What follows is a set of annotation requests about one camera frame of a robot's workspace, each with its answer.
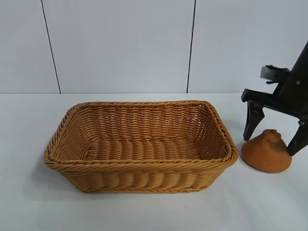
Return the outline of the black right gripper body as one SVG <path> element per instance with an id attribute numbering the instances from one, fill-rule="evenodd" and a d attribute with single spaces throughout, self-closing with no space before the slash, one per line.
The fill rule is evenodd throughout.
<path id="1" fill-rule="evenodd" d="M 273 65 L 261 68 L 260 77 L 276 84 L 273 93 L 245 89 L 242 102 L 253 101 L 274 111 L 308 118 L 308 46 L 305 45 L 291 70 Z"/>

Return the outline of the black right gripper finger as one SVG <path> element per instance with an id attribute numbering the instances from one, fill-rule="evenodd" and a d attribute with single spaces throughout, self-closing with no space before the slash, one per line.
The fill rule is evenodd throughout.
<path id="1" fill-rule="evenodd" d="M 299 121 L 299 127 L 287 146 L 289 154 L 296 154 L 308 145 L 308 122 Z"/>
<path id="2" fill-rule="evenodd" d="M 243 133 L 243 138 L 245 141 L 248 141 L 258 124 L 264 118 L 263 106 L 253 102 L 247 102 L 247 117 L 246 125 Z"/>

